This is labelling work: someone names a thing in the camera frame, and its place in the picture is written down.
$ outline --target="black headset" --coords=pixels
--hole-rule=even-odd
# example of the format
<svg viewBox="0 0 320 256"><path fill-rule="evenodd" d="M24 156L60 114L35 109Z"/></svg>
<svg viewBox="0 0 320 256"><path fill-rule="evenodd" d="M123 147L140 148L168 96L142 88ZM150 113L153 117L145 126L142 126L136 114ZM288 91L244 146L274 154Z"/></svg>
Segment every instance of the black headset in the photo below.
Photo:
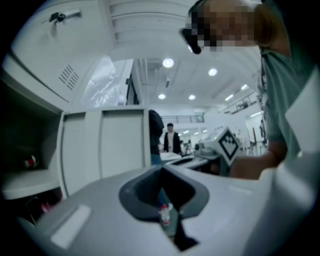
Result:
<svg viewBox="0 0 320 256"><path fill-rule="evenodd" d="M188 17L191 18L190 28L181 28L179 34L182 36L186 44L190 47L194 54L200 54L201 48L198 45L198 30L204 29L203 24L198 23L198 10L199 5L203 4L206 0L198 0L188 11Z"/></svg>

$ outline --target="hand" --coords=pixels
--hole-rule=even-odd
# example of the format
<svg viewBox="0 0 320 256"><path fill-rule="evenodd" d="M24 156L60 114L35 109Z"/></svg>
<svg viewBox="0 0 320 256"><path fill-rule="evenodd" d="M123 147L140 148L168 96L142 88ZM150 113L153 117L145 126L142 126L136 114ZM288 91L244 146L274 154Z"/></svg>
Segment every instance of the hand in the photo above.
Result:
<svg viewBox="0 0 320 256"><path fill-rule="evenodd" d="M231 178L258 180L262 170L255 168L255 159L250 158L236 158L231 165Z"/></svg>

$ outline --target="white panel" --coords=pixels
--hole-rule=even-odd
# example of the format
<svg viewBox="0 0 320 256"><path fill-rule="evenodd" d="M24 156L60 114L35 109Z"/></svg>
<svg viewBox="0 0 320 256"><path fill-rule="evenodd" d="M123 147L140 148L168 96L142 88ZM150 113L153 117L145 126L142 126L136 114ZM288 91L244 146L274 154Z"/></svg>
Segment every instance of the white panel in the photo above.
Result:
<svg viewBox="0 0 320 256"><path fill-rule="evenodd" d="M94 111L85 114L85 180L87 183L102 178L101 173L101 140L102 112Z"/></svg>
<svg viewBox="0 0 320 256"><path fill-rule="evenodd" d="M62 134L62 171L67 194L70 196L86 184L86 133L84 113L67 115Z"/></svg>
<svg viewBox="0 0 320 256"><path fill-rule="evenodd" d="M105 112L102 130L101 159L104 178L145 166L141 110Z"/></svg>
<svg viewBox="0 0 320 256"><path fill-rule="evenodd" d="M105 177L151 166L149 112L117 106L64 113L57 139L63 197Z"/></svg>
<svg viewBox="0 0 320 256"><path fill-rule="evenodd" d="M55 26L51 14L81 10L82 17ZM85 72L104 49L104 29L95 1L72 1L32 16L12 44L16 57L51 90L68 102Z"/></svg>
<svg viewBox="0 0 320 256"><path fill-rule="evenodd" d="M57 175L47 169L5 173L1 179L1 192L7 200L24 198L59 187Z"/></svg>

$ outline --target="white ceiling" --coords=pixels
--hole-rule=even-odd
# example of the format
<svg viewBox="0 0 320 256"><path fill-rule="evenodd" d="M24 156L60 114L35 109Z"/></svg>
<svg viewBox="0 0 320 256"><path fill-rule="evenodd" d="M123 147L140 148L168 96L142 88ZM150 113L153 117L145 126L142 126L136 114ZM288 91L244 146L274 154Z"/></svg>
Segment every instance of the white ceiling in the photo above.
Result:
<svg viewBox="0 0 320 256"><path fill-rule="evenodd" d="M222 68L219 62L209 66L175 59L172 68L165 68L162 61L159 58L134 60L133 71L139 72L140 81L138 83L141 86L142 97L148 105L224 106L253 92L251 88L241 90L243 85L250 84L250 80L234 75L230 69ZM209 76L208 72L211 68L217 69L215 76ZM252 76L256 77L256 73L257 71L252 72ZM159 99L159 94L165 94L166 98ZM226 102L225 99L231 94L234 97ZM190 95L195 95L196 98L189 100Z"/></svg>
<svg viewBox="0 0 320 256"><path fill-rule="evenodd" d="M257 47L204 51L200 55L188 50L178 30L185 26L185 17L196 0L98 1L109 40L108 54L113 61L135 59L132 76L144 104L214 107L226 104L225 98L244 84L256 88L260 70ZM174 60L173 68L162 67L165 58ZM216 76L208 75L211 68L217 69ZM251 92L238 92L232 101ZM166 94L165 100L158 99L160 93ZM194 101L188 99L190 94L196 96Z"/></svg>

